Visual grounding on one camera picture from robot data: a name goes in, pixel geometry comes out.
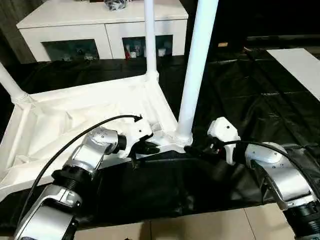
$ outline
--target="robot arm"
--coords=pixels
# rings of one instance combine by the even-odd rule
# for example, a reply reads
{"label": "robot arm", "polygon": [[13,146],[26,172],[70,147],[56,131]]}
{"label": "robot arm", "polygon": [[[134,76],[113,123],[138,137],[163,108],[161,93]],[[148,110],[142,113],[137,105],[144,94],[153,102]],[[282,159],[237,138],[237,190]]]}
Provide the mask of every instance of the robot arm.
{"label": "robot arm", "polygon": [[14,239],[74,239],[78,226],[75,215],[104,155],[117,153],[120,158],[126,158],[135,143],[151,135],[152,130],[144,119],[133,123],[124,135],[104,127],[89,132],[62,169],[52,173],[53,183],[43,190],[19,223]]}
{"label": "robot arm", "polygon": [[[248,168],[259,172],[260,183],[269,190],[283,211],[296,239],[320,239],[320,202],[310,182],[290,160],[279,152],[265,146],[248,144],[245,151],[234,151],[236,144],[225,142],[240,140],[237,129],[224,117],[213,121],[208,135],[215,138],[217,149],[225,148],[226,162],[233,165],[237,154],[245,156]],[[265,142],[280,152],[287,153],[279,144]]]}

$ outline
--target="item on cabinet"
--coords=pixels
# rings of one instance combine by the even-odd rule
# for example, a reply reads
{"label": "item on cabinet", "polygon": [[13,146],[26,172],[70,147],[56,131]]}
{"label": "item on cabinet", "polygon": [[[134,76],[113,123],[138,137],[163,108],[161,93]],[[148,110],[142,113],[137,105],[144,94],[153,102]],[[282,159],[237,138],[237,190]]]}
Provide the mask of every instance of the item on cabinet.
{"label": "item on cabinet", "polygon": [[137,53],[135,51],[130,52],[130,57],[132,59],[136,59],[137,58]]}
{"label": "item on cabinet", "polygon": [[119,9],[124,9],[126,7],[126,0],[104,0],[104,3],[110,11],[116,11]]}
{"label": "item on cabinet", "polygon": [[159,48],[158,49],[158,56],[163,57],[166,55],[166,49],[165,48]]}
{"label": "item on cabinet", "polygon": [[134,41],[134,49],[136,57],[139,58],[141,55],[141,41]]}

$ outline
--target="black plastic sheet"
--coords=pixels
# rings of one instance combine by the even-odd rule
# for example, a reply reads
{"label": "black plastic sheet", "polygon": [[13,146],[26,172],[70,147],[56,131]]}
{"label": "black plastic sheet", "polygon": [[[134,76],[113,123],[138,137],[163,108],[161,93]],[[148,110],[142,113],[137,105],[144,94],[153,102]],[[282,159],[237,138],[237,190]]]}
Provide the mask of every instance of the black plastic sheet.
{"label": "black plastic sheet", "polygon": [[[176,118],[179,115],[186,61],[158,61],[159,84]],[[99,60],[18,65],[10,73],[28,93],[108,81],[143,74],[144,60]],[[1,92],[2,133],[12,111]],[[320,180],[320,102],[266,52],[217,57],[205,67],[194,118],[195,146],[204,146],[211,121],[226,117],[244,140],[275,142]],[[80,227],[118,225],[257,206],[273,201],[255,173],[241,164],[207,161],[172,152],[138,169],[131,163],[99,171],[84,200]],[[40,194],[38,187],[34,196]],[[0,203],[0,232],[16,227],[28,191]]]}

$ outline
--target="glass cabinet door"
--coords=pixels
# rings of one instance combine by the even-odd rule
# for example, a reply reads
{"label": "glass cabinet door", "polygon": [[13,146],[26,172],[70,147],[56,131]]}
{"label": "glass cabinet door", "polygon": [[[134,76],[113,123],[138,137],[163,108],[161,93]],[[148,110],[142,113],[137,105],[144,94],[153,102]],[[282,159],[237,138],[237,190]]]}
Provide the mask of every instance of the glass cabinet door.
{"label": "glass cabinet door", "polygon": [[94,39],[42,42],[51,61],[99,59]]}
{"label": "glass cabinet door", "polygon": [[[123,37],[123,49],[126,59],[146,57],[146,38],[144,36]],[[155,36],[156,55],[172,56],[172,35]]]}

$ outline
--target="cabinet drawer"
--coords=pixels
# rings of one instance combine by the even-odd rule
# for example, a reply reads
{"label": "cabinet drawer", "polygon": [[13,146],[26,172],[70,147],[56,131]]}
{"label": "cabinet drawer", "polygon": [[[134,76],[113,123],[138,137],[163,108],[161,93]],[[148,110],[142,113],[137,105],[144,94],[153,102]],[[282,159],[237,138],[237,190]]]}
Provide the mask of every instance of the cabinet drawer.
{"label": "cabinet drawer", "polygon": [[24,28],[20,32],[37,62],[112,59],[104,24]]}
{"label": "cabinet drawer", "polygon": [[[144,44],[144,37],[146,36],[144,22],[112,23],[106,24],[105,28],[114,59],[126,58],[126,52],[129,51],[128,47],[132,49],[132,45],[134,45],[134,43],[131,43],[130,46],[129,42],[131,38],[132,42],[140,41],[139,45]],[[170,54],[173,56],[183,55],[185,53],[186,19],[155,21],[154,28],[156,43],[159,43],[159,45],[156,46],[157,52],[158,49],[165,48],[165,46],[161,46],[162,44],[166,46],[171,44],[168,48],[170,49]]]}

